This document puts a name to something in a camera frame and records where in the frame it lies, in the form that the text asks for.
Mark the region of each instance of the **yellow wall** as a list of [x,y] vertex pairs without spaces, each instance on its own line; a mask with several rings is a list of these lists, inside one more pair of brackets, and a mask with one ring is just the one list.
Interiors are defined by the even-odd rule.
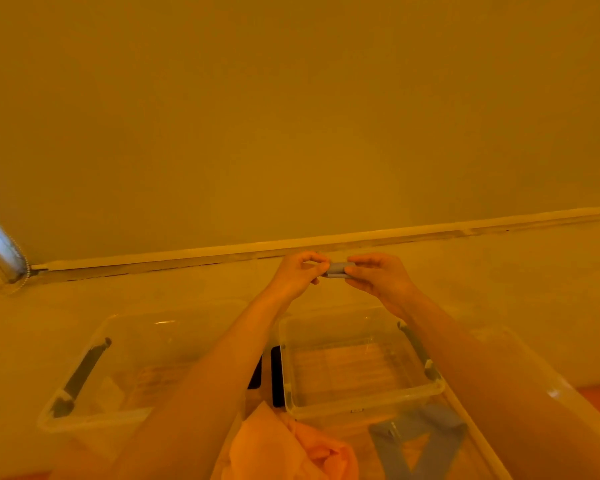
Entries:
[[600,0],[0,0],[33,263],[600,205]]
[[[414,282],[460,322],[506,325],[572,384],[600,383],[600,222],[375,250],[401,256]],[[0,295],[0,477],[51,466],[63,438],[37,430],[36,417],[104,318],[249,300],[279,261],[44,285],[33,278],[19,293]],[[323,280],[290,311],[368,303],[376,299],[341,280]]]

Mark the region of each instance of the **clear plastic bin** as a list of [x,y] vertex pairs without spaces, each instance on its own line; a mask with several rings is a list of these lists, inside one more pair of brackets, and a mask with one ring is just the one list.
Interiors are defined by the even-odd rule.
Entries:
[[296,419],[416,406],[444,389],[419,340],[383,306],[290,315],[279,332],[285,402]]
[[225,300],[151,314],[114,315],[49,400],[38,426],[69,432],[108,460],[247,303]]

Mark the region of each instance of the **person's right hand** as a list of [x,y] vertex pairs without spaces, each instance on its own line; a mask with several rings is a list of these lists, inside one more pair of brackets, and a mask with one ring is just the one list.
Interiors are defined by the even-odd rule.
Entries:
[[405,319],[407,307],[417,292],[402,261],[397,256],[371,253],[350,256],[347,261],[355,266],[347,266],[344,272],[355,280],[345,280],[347,284],[375,296],[384,307],[400,319]]

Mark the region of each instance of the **transparent container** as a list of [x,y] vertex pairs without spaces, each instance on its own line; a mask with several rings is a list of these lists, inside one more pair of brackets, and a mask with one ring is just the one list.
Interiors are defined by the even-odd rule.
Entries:
[[150,314],[113,315],[88,342],[38,418],[113,460],[247,303],[224,300]]
[[289,315],[279,334],[286,408],[295,419],[417,406],[444,389],[419,340],[383,306]]

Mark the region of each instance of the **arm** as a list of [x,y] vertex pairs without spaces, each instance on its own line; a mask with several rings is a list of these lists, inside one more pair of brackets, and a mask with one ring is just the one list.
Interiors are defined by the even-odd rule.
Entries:
[[411,282],[400,259],[353,256],[351,286],[416,332],[445,380],[516,479],[600,479],[600,437],[501,362]]
[[269,286],[138,428],[109,478],[208,479],[273,323],[328,267],[311,251],[285,257]]

